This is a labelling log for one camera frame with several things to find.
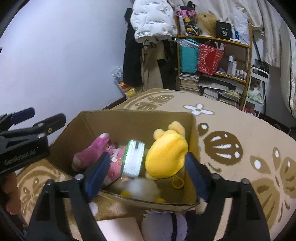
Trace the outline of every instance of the black box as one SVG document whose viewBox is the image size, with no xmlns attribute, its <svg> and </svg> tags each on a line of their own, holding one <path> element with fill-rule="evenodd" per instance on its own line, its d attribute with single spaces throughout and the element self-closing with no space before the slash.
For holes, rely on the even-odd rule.
<svg viewBox="0 0 296 241">
<path fill-rule="evenodd" d="M 217 21 L 216 37 L 230 40 L 232 38 L 231 24 Z"/>
</svg>

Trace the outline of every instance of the teal bag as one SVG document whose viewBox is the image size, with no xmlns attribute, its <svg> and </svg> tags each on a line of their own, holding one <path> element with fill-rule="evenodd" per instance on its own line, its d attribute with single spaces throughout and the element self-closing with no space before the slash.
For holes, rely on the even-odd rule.
<svg viewBox="0 0 296 241">
<path fill-rule="evenodd" d="M 193 39 L 186 39 L 199 44 Z M 193 47 L 184 47 L 180 45 L 181 70 L 182 72 L 195 73 L 197 71 L 198 54 L 200 49 Z"/>
</svg>

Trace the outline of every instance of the white metal rack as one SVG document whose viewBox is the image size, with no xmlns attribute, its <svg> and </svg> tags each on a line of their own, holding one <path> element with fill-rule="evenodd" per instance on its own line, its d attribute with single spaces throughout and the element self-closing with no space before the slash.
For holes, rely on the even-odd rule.
<svg viewBox="0 0 296 241">
<path fill-rule="evenodd" d="M 261 70 L 261 69 L 258 69 L 258 68 L 255 68 L 255 67 L 253 67 L 252 69 L 251 69 L 251 77 L 250 77 L 250 81 L 249 81 L 249 86 L 248 86 L 248 91 L 247 91 L 247 95 L 246 95 L 246 99 L 245 99 L 245 101 L 244 101 L 244 107 L 243 107 L 243 110 L 245 109 L 245 107 L 246 107 L 246 103 L 248 102 L 248 103 L 251 103 L 251 104 L 253 104 L 253 105 L 255 105 L 255 106 L 260 106 L 260 110 L 259 110 L 259 112 L 258 112 L 258 114 L 257 114 L 257 118 L 259 117 L 259 115 L 260 115 L 260 113 L 261 113 L 261 111 L 262 111 L 262 108 L 263 108 L 263 106 L 264 106 L 264 101 L 265 101 L 265 98 L 266 98 L 266 93 L 267 93 L 267 88 L 265 89 L 265 93 L 264 93 L 264 96 L 263 96 L 263 99 L 262 99 L 262 104 L 261 103 L 258 103 L 258 102 L 256 102 L 256 101 L 254 101 L 254 100 L 252 100 L 252 99 L 250 99 L 250 98 L 248 98 L 247 96 L 248 96 L 248 92 L 249 92 L 249 90 L 250 90 L 250 86 L 251 86 L 251 83 L 252 83 L 252 79 L 256 79 L 256 80 L 260 80 L 260 86 L 262 86 L 262 82 L 261 81 L 263 81 L 263 82 L 265 82 L 265 83 L 269 83 L 269 73 L 267 73 L 267 72 L 265 72 L 265 71 L 263 71 L 263 70 Z"/>
</svg>

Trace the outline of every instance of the white puffer jacket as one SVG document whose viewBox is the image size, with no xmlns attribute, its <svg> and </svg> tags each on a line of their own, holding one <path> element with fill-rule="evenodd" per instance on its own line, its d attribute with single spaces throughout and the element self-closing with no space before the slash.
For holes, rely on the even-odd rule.
<svg viewBox="0 0 296 241">
<path fill-rule="evenodd" d="M 167 0 L 135 0 L 131 25 L 138 43 L 159 43 L 177 36 L 174 10 Z"/>
</svg>

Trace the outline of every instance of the blue gripper pad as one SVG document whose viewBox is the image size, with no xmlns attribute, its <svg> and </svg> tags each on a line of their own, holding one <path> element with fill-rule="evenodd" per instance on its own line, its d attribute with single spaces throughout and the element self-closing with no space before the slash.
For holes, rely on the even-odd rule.
<svg viewBox="0 0 296 241">
<path fill-rule="evenodd" d="M 185 168 L 195 187 L 196 195 L 208 202 L 210 193 L 211 173 L 205 165 L 198 162 L 195 156 L 189 152 L 185 156 Z"/>
<path fill-rule="evenodd" d="M 35 115 L 35 110 L 33 107 L 30 107 L 25 110 L 21 110 L 19 112 L 13 113 L 12 117 L 10 118 L 11 125 L 16 125 L 18 123 L 21 123 L 25 120 L 28 120 Z"/>
<path fill-rule="evenodd" d="M 90 165 L 84 172 L 84 193 L 89 202 L 98 196 L 99 191 L 102 189 L 110 163 L 109 153 L 103 152 L 99 160 L 95 164 Z"/>
</svg>

